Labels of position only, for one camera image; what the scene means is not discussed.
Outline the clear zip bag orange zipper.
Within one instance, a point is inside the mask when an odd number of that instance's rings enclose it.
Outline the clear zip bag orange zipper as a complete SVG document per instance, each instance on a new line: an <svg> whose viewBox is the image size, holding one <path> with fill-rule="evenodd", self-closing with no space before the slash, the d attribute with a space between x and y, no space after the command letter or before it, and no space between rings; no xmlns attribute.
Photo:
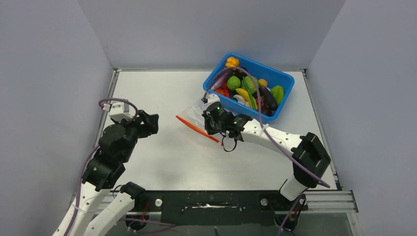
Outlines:
<svg viewBox="0 0 417 236"><path fill-rule="evenodd" d="M219 135L209 135L205 130L205 120L202 114L206 107L207 104L204 104L201 100L198 100L191 106L185 108L180 114L176 115L176 118L196 133L223 146L223 143L219 139Z"/></svg>

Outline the dark purple toy eggplant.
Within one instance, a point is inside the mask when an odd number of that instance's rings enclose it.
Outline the dark purple toy eggplant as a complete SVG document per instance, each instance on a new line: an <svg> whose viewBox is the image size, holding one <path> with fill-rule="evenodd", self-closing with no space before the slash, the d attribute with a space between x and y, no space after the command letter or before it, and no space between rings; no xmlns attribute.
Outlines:
<svg viewBox="0 0 417 236"><path fill-rule="evenodd" d="M278 108L277 101L275 100L272 93L264 85L260 85L259 92L264 100L264 103L272 110L276 111Z"/></svg>

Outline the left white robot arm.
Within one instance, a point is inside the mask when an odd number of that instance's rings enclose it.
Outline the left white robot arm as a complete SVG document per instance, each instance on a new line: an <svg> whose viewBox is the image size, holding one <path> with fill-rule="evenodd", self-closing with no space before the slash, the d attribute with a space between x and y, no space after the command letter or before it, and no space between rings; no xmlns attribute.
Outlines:
<svg viewBox="0 0 417 236"><path fill-rule="evenodd" d="M134 115L123 110L110 111L108 116L113 124L103 130L98 145L89 154L75 198L55 230L56 236L101 236L132 209L135 200L145 192L144 188L132 182L124 184L122 193L95 216L104 198L124 173L124 165L138 140L157 134L159 130L159 115L144 110L138 110Z"/></svg>

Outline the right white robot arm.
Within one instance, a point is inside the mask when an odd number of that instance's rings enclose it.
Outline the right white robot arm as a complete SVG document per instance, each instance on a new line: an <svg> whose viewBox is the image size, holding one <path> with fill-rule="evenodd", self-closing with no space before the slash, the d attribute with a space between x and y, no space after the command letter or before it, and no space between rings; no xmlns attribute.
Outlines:
<svg viewBox="0 0 417 236"><path fill-rule="evenodd" d="M277 195L277 205L284 210L296 204L296 198L309 188L320 184L331 158L314 133L306 135L287 133L244 114L233 115L220 102L203 110L205 130L213 135L220 133L236 142L248 142L263 146L288 157L293 173L284 181Z"/></svg>

